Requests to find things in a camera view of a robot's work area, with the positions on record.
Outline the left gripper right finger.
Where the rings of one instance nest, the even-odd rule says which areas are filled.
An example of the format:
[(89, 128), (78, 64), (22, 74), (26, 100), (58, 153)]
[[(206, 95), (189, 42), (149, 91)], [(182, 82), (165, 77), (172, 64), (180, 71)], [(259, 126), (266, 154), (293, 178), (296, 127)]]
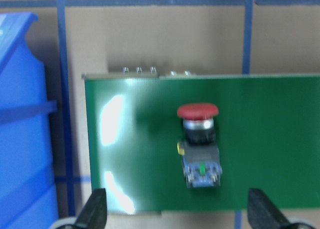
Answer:
[(286, 229), (291, 225), (285, 215), (258, 188), (248, 190), (247, 220), (252, 229)]

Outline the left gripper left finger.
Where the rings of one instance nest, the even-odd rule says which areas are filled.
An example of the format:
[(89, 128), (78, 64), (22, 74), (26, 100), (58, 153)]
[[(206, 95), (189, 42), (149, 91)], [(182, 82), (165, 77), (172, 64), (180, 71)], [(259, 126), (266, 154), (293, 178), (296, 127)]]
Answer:
[(92, 191), (74, 226), (76, 229), (104, 229), (107, 218), (106, 189), (97, 188)]

